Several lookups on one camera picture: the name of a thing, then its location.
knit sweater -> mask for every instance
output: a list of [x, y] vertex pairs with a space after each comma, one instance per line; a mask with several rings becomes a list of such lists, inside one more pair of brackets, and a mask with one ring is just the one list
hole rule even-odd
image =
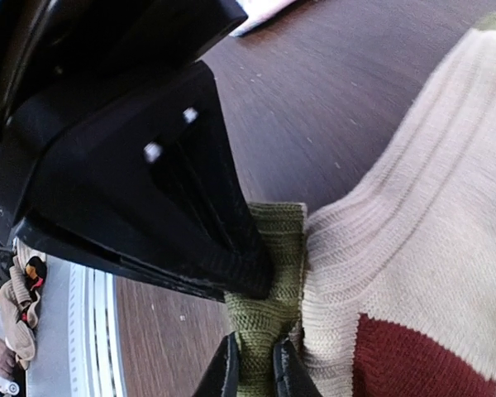
[[275, 388], [274, 345], [297, 330], [300, 317], [307, 209], [303, 204], [254, 203], [250, 211], [268, 247], [274, 265], [274, 283], [267, 299], [226, 293], [225, 300], [241, 352], [237, 395], [270, 397]]
[[326, 397], [496, 396], [496, 16], [479, 26], [308, 219], [304, 362]]

gray surface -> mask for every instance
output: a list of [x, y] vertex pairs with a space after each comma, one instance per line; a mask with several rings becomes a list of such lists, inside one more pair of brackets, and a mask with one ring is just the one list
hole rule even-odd
[[69, 277], [72, 264], [48, 257], [48, 280], [37, 328], [37, 355], [27, 371], [27, 397], [71, 397], [68, 359]]
[[28, 397], [125, 397], [113, 276], [47, 263]]

wooden table surface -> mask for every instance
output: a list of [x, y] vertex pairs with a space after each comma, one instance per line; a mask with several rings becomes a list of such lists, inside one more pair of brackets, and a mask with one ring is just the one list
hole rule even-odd
[[[247, 199], [312, 211], [348, 193], [443, 55], [493, 10], [496, 0], [300, 0], [217, 45], [204, 59]], [[221, 305], [128, 280], [117, 293], [128, 396], [190, 396], [225, 335]]]

wooden floor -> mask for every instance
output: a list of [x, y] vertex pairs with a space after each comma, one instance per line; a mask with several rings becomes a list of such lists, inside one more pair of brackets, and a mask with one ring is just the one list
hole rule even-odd
[[[496, 0], [300, 0], [224, 40], [205, 60], [246, 197], [315, 210], [348, 193], [442, 56], [493, 10]], [[118, 299], [128, 396], [190, 396], [225, 334], [222, 308], [127, 280]]]

ribbed cuff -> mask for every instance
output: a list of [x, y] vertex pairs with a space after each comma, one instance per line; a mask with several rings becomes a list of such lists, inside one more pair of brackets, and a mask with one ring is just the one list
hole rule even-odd
[[21, 267], [18, 264], [18, 259], [13, 258], [15, 264], [9, 269], [15, 300], [21, 310], [27, 308], [31, 304], [31, 295], [26, 287], [26, 276], [24, 275]]
[[274, 283], [265, 300], [226, 294], [231, 324], [241, 350], [239, 396], [273, 395], [272, 351], [299, 320], [305, 257], [302, 204], [251, 204], [255, 224], [274, 265]]

